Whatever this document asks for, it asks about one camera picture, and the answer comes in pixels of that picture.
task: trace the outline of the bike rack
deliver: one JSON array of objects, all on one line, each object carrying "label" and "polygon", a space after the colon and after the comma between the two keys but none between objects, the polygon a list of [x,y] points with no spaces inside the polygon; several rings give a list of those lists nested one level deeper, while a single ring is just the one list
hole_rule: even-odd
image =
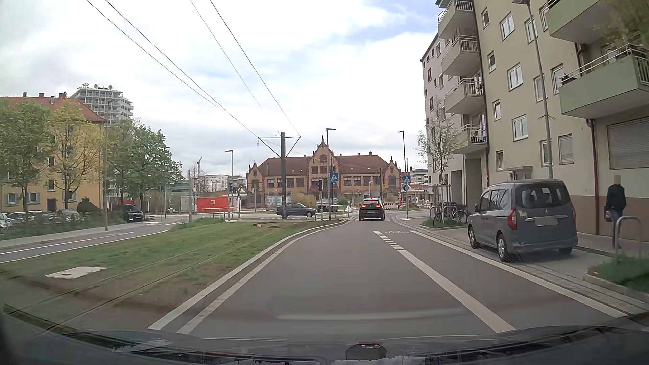
[{"label": "bike rack", "polygon": [[615,250],[615,253],[613,255],[613,259],[615,260],[615,264],[617,265],[618,262],[618,254],[617,254],[617,249],[620,247],[620,244],[618,241],[620,240],[620,228],[622,227],[622,221],[624,220],[635,220],[638,222],[638,258],[642,257],[643,254],[643,223],[638,217],[636,216],[621,216],[620,218],[617,219],[615,222],[615,229],[613,230],[613,249]]}]

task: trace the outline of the brick building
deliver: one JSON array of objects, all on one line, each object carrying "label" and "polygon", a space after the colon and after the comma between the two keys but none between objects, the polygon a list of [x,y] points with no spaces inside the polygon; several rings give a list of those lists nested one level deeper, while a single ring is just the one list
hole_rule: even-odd
[{"label": "brick building", "polygon": [[[384,198],[388,194],[397,195],[400,191],[400,172],[397,163],[389,162],[371,152],[368,155],[335,156],[329,150],[325,139],[317,146],[311,156],[286,158],[286,194],[299,192],[315,197],[327,196],[328,156],[334,158],[332,172],[339,173],[339,183],[333,184],[332,196],[358,199],[378,197],[381,184]],[[323,180],[323,191],[318,190],[318,180]],[[247,174],[248,186],[255,189],[257,202],[263,204],[264,197],[282,194],[282,165],[279,158],[267,158],[261,164],[254,164]]]}]

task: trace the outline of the lamp post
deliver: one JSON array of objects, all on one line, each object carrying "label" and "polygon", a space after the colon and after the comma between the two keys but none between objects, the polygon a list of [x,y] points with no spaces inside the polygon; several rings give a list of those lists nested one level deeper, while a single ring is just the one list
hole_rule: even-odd
[{"label": "lamp post", "polygon": [[[333,166],[334,166],[334,158],[331,155],[331,148],[329,147],[329,131],[335,131],[336,128],[327,128],[326,129],[326,147],[329,150],[329,173],[332,172]],[[331,184],[331,179],[327,179],[327,196],[329,197],[328,199],[328,208],[327,211],[329,213],[329,220],[331,220],[331,190],[332,190],[332,184]]]},{"label": "lamp post", "polygon": [[230,215],[230,180],[232,179],[232,176],[234,176],[234,150],[229,149],[226,152],[230,153],[230,176],[228,177],[228,217],[230,219],[234,218],[234,208],[232,209],[232,215]]},{"label": "lamp post", "polygon": [[512,0],[513,4],[527,5],[528,13],[530,14],[530,21],[532,22],[532,31],[534,32],[534,46],[536,48],[536,58],[539,63],[539,77],[541,78],[541,94],[543,98],[543,113],[545,117],[545,138],[548,141],[548,177],[554,178],[552,171],[552,138],[550,137],[550,115],[548,114],[548,99],[545,93],[545,77],[543,76],[543,66],[541,65],[541,52],[539,51],[539,35],[536,32],[536,24],[532,17],[532,8],[530,7],[530,0]]},{"label": "lamp post", "polygon": [[[406,133],[405,133],[405,131],[399,131],[397,133],[401,133],[401,135],[403,136],[403,140],[404,140],[404,170],[406,170],[406,173],[407,173],[408,172],[408,159],[406,159]],[[404,199],[405,204],[406,204],[406,219],[408,219],[408,191],[405,190],[404,193],[405,193],[404,195],[406,197]]]}]

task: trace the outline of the van window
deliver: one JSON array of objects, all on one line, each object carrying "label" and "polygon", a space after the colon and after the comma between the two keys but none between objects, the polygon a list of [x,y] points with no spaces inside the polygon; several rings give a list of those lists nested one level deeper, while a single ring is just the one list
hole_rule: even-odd
[{"label": "van window", "polygon": [[560,182],[538,182],[516,188],[516,206],[520,208],[562,207],[568,203],[570,195]]}]

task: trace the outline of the black car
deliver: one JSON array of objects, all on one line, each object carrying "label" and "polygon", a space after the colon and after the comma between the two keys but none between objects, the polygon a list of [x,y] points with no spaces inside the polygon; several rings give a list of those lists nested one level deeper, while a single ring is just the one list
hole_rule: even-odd
[{"label": "black car", "polygon": [[[282,215],[282,207],[277,208],[277,215]],[[286,216],[307,216],[315,215],[315,209],[305,207],[300,203],[286,203]]]},{"label": "black car", "polygon": [[361,209],[358,210],[358,220],[365,218],[376,218],[386,220],[386,210],[383,208],[381,199],[363,199]]}]

